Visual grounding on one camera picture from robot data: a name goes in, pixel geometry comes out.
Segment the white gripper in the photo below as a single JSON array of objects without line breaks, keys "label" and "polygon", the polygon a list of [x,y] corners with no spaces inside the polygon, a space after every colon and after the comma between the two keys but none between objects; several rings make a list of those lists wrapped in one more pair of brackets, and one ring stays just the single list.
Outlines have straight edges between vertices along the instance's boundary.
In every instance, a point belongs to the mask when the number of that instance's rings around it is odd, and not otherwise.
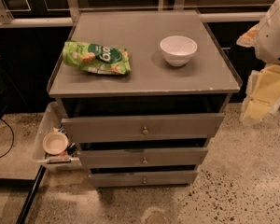
[{"label": "white gripper", "polygon": [[[256,44],[256,24],[241,35],[236,44],[251,48]],[[267,64],[259,72],[253,70],[246,87],[242,105],[242,121],[261,121],[280,107],[280,65]]]}]

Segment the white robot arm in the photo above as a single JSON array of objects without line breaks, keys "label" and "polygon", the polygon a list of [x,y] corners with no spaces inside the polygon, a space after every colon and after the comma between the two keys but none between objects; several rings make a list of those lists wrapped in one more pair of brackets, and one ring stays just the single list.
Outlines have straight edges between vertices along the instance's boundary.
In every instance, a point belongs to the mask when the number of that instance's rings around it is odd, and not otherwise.
[{"label": "white robot arm", "polygon": [[265,67],[252,71],[242,106],[242,120],[252,124],[280,107],[280,0],[276,0],[258,24],[241,35],[236,44],[253,48]]}]

